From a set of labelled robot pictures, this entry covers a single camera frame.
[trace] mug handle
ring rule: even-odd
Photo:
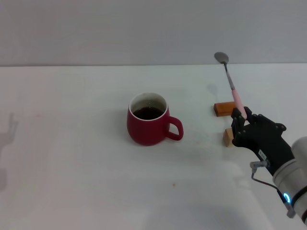
[[[178,135],[178,134],[167,131],[166,137],[172,140],[181,140],[183,138],[183,126],[182,126],[181,121],[179,121],[177,118],[169,116],[166,122],[175,125],[179,132],[179,135]]]

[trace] cable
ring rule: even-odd
[[[252,173],[252,174],[251,174],[251,179],[252,179],[253,181],[259,182],[259,183],[261,183],[261,184],[265,184],[265,185],[270,186],[270,187],[272,187],[272,188],[275,188],[277,191],[279,191],[279,189],[278,189],[276,186],[274,186],[274,185],[272,185],[272,184],[269,184],[269,183],[266,183],[266,182],[264,182],[264,181],[260,181],[260,180],[258,180],[258,179],[256,179],[256,178],[254,178],[254,175],[255,175],[255,173]]]

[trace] spoon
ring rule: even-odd
[[[228,70],[227,70],[227,63],[229,61],[228,55],[226,53],[223,53],[223,52],[217,52],[217,53],[214,54],[214,57],[215,57],[215,59],[218,62],[220,62],[221,64],[224,65],[225,71],[226,71],[226,75],[227,75],[227,78],[228,78],[228,82],[229,82],[229,85],[230,85],[230,88],[231,88],[232,96],[234,98],[236,107],[241,112],[241,115],[244,117],[244,119],[246,119],[247,118],[247,114],[245,112],[244,106],[243,106],[243,104],[241,102],[239,94],[236,91],[234,83],[232,82],[231,77],[230,77],[230,75],[228,73]]]

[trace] blue led light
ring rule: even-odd
[[[286,198],[286,201],[290,203],[290,196],[287,193],[284,193],[283,196]]]

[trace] spoon bowl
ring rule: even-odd
[[[215,59],[223,65],[226,65],[229,61],[229,57],[226,53],[216,52],[214,54]]]

